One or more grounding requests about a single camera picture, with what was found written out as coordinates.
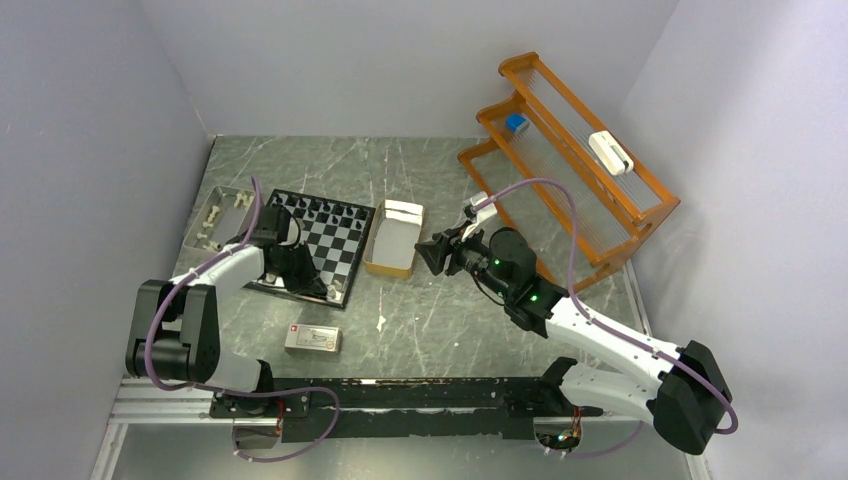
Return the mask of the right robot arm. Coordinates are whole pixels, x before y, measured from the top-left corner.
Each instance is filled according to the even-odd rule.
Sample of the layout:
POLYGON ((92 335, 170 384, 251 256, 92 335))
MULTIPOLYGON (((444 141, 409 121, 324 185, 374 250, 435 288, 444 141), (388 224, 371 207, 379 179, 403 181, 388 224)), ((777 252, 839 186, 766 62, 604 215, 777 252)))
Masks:
POLYGON ((448 229, 414 247, 435 275, 466 272, 494 295, 520 329, 575 346, 609 365, 574 362, 539 391, 550 413, 597 407, 645 422, 674 448, 701 455, 716 435, 738 426, 732 394, 713 352, 695 340, 685 346, 653 338, 588 307, 536 269, 536 253, 508 227, 488 241, 448 229))

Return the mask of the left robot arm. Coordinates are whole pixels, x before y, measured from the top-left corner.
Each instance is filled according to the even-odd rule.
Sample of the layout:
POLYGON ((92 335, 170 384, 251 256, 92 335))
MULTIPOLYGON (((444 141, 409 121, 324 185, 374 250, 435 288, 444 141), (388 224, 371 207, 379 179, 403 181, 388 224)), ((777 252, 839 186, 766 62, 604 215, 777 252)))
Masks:
POLYGON ((237 392, 249 414, 271 411, 277 388, 266 363, 221 345, 219 303, 267 276, 295 292, 325 292, 306 239, 302 220, 283 207, 261 206, 247 229, 213 257, 169 280, 144 282, 125 354, 128 374, 167 391, 196 386, 237 392))

